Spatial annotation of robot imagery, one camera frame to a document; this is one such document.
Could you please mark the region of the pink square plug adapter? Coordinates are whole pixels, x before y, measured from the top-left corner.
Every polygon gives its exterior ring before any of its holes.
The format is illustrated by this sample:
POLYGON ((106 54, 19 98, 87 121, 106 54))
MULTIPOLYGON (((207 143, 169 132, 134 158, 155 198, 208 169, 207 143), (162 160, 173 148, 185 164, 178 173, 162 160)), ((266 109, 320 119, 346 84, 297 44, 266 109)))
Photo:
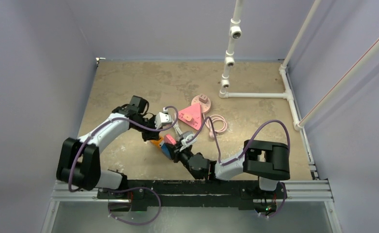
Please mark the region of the pink square plug adapter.
POLYGON ((176 140, 174 139, 174 137, 170 134, 166 134, 164 136, 164 142, 171 144, 171 145, 175 145, 177 143, 176 140))

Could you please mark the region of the light pink small plug adapter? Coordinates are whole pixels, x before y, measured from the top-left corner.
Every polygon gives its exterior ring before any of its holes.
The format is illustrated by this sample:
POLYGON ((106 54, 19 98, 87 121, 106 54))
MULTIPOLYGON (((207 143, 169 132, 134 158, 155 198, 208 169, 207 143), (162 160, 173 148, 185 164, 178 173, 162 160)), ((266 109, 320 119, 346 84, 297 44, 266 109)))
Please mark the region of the light pink small plug adapter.
POLYGON ((200 94, 200 95, 198 96, 198 100, 199 100, 200 102, 202 102, 202 103, 207 103, 207 102, 208 102, 208 97, 207 97, 206 95, 204 95, 204 94, 200 94))

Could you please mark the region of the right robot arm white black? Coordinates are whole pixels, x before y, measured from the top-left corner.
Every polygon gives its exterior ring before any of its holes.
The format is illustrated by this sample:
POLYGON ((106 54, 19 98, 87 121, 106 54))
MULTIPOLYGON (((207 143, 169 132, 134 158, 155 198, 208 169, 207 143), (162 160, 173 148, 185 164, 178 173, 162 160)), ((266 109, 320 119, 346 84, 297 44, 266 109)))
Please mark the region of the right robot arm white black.
POLYGON ((241 151, 220 164, 192 153, 192 147, 182 149, 181 143, 164 143, 162 150, 174 163, 182 163, 196 180, 229 181, 233 177, 248 173, 258 177, 257 194, 263 198, 274 193, 279 181, 289 180, 289 147, 284 143, 253 140, 244 142, 245 154, 241 151))

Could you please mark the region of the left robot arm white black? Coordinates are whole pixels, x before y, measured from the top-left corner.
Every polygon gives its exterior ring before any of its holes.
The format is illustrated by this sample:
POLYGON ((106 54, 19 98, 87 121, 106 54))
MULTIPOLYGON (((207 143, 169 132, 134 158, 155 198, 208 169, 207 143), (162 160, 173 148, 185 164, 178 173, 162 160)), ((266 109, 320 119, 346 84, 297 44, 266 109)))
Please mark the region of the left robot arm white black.
POLYGON ((159 140, 160 132, 173 125, 169 107, 157 114, 148 114, 149 102, 132 96, 129 103, 116 107, 108 118, 91 132, 78 138, 67 138, 63 144, 56 178, 66 182, 70 192, 100 188, 109 190, 117 199, 128 193, 127 175, 116 170, 103 170, 101 153, 121 134, 130 129, 141 133, 143 141, 159 140))

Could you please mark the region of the blue cube socket adapter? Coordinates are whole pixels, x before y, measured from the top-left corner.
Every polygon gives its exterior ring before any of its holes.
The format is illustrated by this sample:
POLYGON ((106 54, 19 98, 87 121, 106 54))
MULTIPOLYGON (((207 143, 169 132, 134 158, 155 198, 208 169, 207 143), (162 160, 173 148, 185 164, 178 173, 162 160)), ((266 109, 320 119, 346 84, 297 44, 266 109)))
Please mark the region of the blue cube socket adapter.
POLYGON ((169 160, 174 159, 174 145, 169 144, 169 143, 164 143, 161 145, 161 151, 169 160))

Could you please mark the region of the orange power strip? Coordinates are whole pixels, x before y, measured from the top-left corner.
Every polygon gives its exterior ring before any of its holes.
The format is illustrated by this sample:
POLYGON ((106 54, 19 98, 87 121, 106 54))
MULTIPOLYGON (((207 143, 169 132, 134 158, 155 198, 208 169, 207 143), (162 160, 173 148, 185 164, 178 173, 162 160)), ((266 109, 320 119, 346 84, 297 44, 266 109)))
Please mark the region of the orange power strip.
POLYGON ((161 149, 162 145, 164 144, 164 138, 160 137, 158 140, 150 140, 150 142, 157 148, 161 149))

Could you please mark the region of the pink triangular power strip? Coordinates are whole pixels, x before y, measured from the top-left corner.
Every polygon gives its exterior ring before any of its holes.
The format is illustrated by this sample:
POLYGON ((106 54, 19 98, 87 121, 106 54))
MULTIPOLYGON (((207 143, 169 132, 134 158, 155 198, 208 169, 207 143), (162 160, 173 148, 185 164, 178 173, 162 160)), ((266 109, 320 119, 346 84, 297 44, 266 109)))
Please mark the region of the pink triangular power strip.
POLYGON ((178 119, 188 126, 192 127, 195 130, 199 130, 202 125, 202 112, 199 104, 188 106, 178 112, 178 119), (182 116, 185 114, 191 114, 193 120, 191 122, 186 122, 182 119, 182 116))

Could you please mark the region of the pink round power strip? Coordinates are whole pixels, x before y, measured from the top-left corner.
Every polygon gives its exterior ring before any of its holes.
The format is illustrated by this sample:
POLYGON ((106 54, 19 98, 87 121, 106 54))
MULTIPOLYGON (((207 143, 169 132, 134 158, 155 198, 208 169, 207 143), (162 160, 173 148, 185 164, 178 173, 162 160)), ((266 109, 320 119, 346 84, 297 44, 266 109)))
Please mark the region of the pink round power strip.
POLYGON ((204 94, 200 94, 195 96, 192 101, 191 105, 199 104, 201 107, 201 112, 203 114, 206 114, 210 111, 211 109, 211 100, 204 94))

